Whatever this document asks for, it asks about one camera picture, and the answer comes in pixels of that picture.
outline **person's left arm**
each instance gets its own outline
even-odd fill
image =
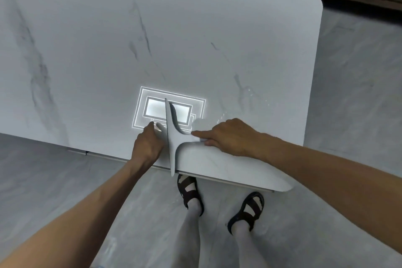
[[[158,159],[163,146],[150,122],[138,135],[131,160],[86,198],[26,240],[0,268],[88,268],[124,201],[138,179]]]

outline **table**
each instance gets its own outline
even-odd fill
[[[169,96],[187,131],[237,117],[302,145],[321,13],[320,0],[0,0],[0,132],[129,159]],[[169,168],[166,152],[155,166]],[[293,184],[199,144],[177,169]]]

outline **marble surface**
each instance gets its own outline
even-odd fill
[[[402,26],[324,9],[305,146],[402,176]],[[0,258],[121,163],[0,134]],[[200,268],[238,267],[225,224],[251,190],[198,180]],[[253,237],[273,268],[395,268],[402,255],[301,185],[264,192]],[[151,169],[118,214],[94,266],[165,268],[186,209],[170,174]]]
[[[129,159],[140,88],[206,100],[303,144],[320,0],[0,0],[0,132]],[[156,165],[169,167],[164,153]],[[187,146],[177,169],[285,191],[253,159]]]

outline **sandal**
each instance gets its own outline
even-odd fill
[[[194,183],[195,189],[193,189],[191,191],[186,191],[186,187],[188,187],[192,183]],[[191,199],[197,198],[199,200],[199,202],[201,204],[201,214],[200,214],[200,216],[201,216],[204,213],[204,204],[202,202],[201,195],[198,192],[197,180],[194,177],[179,174],[179,176],[177,177],[177,187],[178,187],[178,191],[180,192],[181,196],[183,197],[183,203],[184,203],[184,206],[187,208],[187,210],[188,210],[187,204]]]
[[[260,206],[254,200],[254,197],[259,198],[261,206],[262,206],[261,209],[260,209]],[[249,205],[250,208],[254,211],[254,213],[255,213],[254,216],[251,215],[250,213],[244,211],[244,209],[246,208],[246,205]],[[263,209],[264,209],[264,197],[260,192],[253,192],[250,195],[248,195],[246,197],[246,199],[243,201],[240,211],[229,220],[229,222],[228,222],[229,233],[232,234],[232,226],[236,221],[239,221],[239,220],[245,220],[250,226],[249,230],[250,231],[253,230],[254,222],[260,218],[260,215],[261,215]]]

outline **floor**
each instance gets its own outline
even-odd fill
[[[402,26],[324,9],[305,146],[402,176]],[[0,259],[122,166],[0,134]],[[225,224],[249,189],[198,180],[200,267],[237,267]],[[402,266],[386,247],[299,185],[264,193],[254,239],[273,268]],[[186,209],[168,172],[151,169],[118,214],[93,266],[167,267]]]

